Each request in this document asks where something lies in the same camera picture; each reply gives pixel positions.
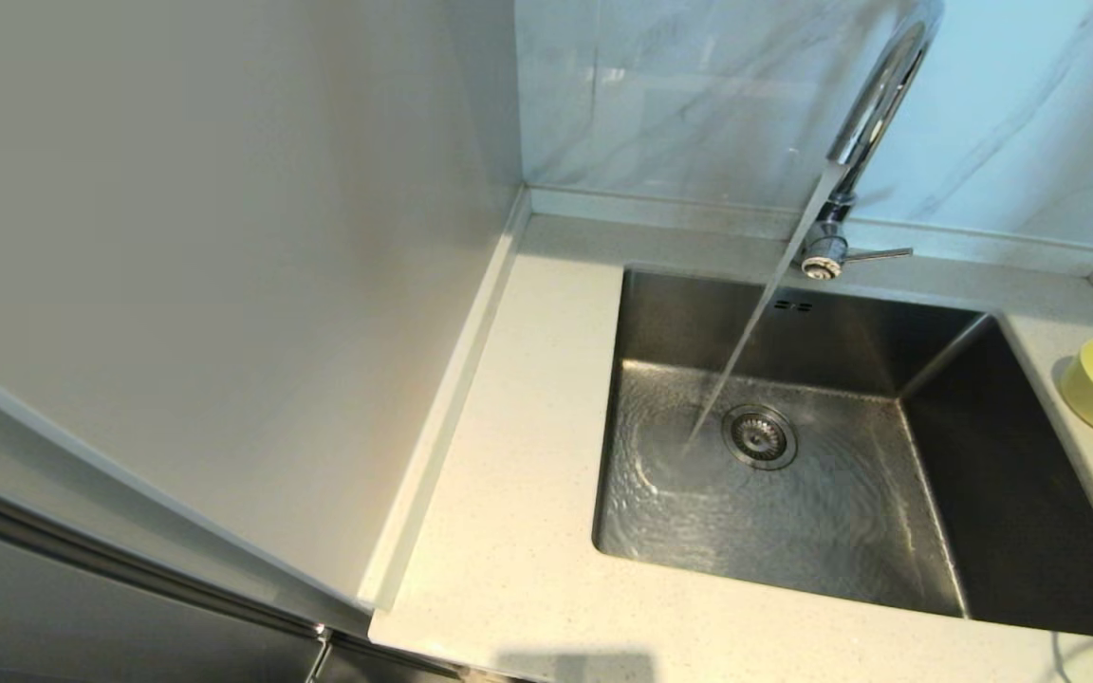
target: faucet spout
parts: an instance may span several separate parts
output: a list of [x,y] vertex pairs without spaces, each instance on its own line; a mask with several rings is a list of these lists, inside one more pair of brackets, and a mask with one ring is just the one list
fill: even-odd
[[[919,0],[893,32],[854,106],[846,114],[827,154],[833,163],[845,165],[846,173],[825,199],[814,224],[808,228],[806,249],[799,255],[799,264],[806,275],[830,280],[841,275],[843,263],[867,260],[846,258],[842,222],[854,208],[855,186],[914,83],[941,19],[942,0]],[[837,236],[841,245],[831,251],[832,236]]]

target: stainless steel sink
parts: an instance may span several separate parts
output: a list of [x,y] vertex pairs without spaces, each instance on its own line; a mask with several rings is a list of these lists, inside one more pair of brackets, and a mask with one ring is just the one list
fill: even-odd
[[626,272],[598,549],[1093,635],[1093,510],[992,317],[779,290],[686,441],[760,294]]

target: sink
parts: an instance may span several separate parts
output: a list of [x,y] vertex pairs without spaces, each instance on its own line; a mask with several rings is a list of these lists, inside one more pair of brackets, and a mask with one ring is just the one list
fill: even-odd
[[1093,509],[992,316],[628,270],[598,550],[1093,635]]

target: white countertop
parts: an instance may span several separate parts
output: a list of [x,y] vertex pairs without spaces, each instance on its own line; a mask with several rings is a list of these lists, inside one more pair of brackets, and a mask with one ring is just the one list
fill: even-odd
[[[762,281],[780,245],[537,215],[378,644],[561,682],[1093,682],[1092,636],[916,613],[593,547],[626,263]],[[809,286],[794,276],[789,285]],[[1093,428],[1054,364],[1093,337],[1081,278],[912,258],[821,290],[1001,314],[1093,499]]]

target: backsplash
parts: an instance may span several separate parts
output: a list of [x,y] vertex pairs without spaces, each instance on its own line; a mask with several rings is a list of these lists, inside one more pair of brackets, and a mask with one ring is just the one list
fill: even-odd
[[[517,0],[526,180],[798,211],[903,0]],[[1093,0],[950,0],[858,220],[1093,247]]]

